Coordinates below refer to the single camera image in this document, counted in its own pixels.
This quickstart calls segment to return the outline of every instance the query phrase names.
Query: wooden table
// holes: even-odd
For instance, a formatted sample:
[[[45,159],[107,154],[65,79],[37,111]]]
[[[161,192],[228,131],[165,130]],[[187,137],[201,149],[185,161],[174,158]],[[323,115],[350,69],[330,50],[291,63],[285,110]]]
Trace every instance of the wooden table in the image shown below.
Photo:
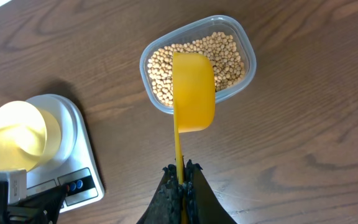
[[[239,223],[358,224],[358,1],[44,1],[0,8],[0,106],[42,93],[88,123],[106,195],[59,223],[135,223],[174,163],[172,116],[145,92],[151,41],[214,14],[237,19],[252,83],[181,138]]]

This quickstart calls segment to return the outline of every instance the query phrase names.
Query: round weighing plate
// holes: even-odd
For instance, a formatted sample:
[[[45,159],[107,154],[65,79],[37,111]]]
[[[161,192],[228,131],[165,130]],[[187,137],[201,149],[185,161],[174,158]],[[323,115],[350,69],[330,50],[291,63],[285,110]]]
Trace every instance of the round weighing plate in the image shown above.
[[[51,113],[59,123],[62,131],[62,141],[60,148],[55,157],[46,164],[32,170],[32,172],[50,172],[61,166],[70,156],[73,150],[77,126],[74,113],[67,105],[53,95],[40,95],[29,98],[26,102],[37,108],[43,109]]]

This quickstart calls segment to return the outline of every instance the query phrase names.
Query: food grain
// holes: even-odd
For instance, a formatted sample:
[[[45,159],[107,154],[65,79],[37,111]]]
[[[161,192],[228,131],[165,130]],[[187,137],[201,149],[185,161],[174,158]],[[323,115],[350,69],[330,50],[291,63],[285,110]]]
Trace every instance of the food grain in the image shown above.
[[[245,78],[246,68],[232,35],[213,32],[191,43],[171,44],[156,50],[148,59],[153,93],[165,106],[173,104],[172,57],[174,52],[199,53],[208,57],[214,70],[215,91],[234,86]]]

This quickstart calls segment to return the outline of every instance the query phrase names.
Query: yellow spoon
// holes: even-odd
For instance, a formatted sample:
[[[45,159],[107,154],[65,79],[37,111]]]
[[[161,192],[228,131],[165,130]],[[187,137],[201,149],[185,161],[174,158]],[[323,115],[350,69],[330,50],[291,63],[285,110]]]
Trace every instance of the yellow spoon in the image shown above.
[[[207,128],[215,114],[214,71],[208,58],[197,53],[173,54],[173,123],[179,184],[184,181],[179,133]],[[186,223],[185,209],[182,223]]]

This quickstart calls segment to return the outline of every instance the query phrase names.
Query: pale yellow bowl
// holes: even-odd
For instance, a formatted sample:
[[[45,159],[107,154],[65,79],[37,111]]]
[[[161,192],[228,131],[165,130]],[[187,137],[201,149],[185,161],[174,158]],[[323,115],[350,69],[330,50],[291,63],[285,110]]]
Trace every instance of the pale yellow bowl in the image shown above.
[[[24,101],[0,107],[0,170],[30,171],[52,159],[62,135],[57,120]]]

